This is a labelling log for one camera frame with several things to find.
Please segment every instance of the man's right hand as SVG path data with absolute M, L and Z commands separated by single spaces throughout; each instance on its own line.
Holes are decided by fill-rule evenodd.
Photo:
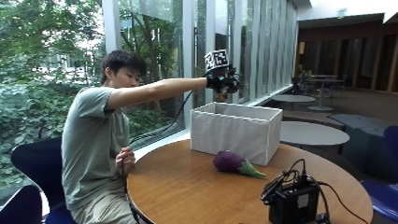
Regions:
M 214 89 L 216 93 L 236 93 L 239 90 L 239 75 L 226 77 L 220 70 L 210 71 L 206 75 L 208 79 L 207 88 Z

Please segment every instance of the man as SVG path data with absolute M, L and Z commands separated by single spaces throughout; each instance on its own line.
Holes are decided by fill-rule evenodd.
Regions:
M 63 133 L 63 185 L 67 208 L 78 223 L 136 223 L 124 195 L 124 178 L 135 165 L 123 107 L 208 87 L 236 92 L 237 80 L 212 73 L 170 78 L 140 87 L 143 58 L 115 50 L 103 61 L 103 86 L 76 95 Z

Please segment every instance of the round wooden table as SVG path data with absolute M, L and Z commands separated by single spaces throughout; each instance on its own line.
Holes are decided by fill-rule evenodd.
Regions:
M 265 185 L 300 159 L 308 174 L 336 189 L 345 205 L 369 223 L 373 217 L 371 196 L 353 176 L 336 164 L 296 147 L 280 145 L 268 166 L 256 165 L 268 177 L 219 172 L 215 155 L 190 149 L 183 140 L 150 152 L 136 163 L 128 176 L 130 195 L 147 216 L 158 224 L 182 223 L 271 223 L 269 206 L 260 200 Z M 295 167 L 303 169 L 303 162 Z M 332 223 L 363 223 L 323 187 L 332 213 Z M 324 213 L 320 196 L 319 212 Z

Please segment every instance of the white round table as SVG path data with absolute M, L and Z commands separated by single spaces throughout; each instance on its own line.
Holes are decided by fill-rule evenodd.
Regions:
M 292 94 L 275 95 L 272 99 L 281 102 L 292 103 L 292 109 L 295 109 L 295 103 L 305 103 L 316 100 L 312 96 L 292 95 Z
M 301 122 L 283 121 L 281 135 L 283 143 L 299 146 L 336 146 L 351 140 L 349 135 L 333 127 Z

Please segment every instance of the eggplant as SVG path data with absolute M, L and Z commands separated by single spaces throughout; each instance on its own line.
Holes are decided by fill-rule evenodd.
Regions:
M 230 150 L 222 150 L 218 153 L 214 164 L 222 172 L 237 173 L 256 178 L 267 177 L 247 159 Z

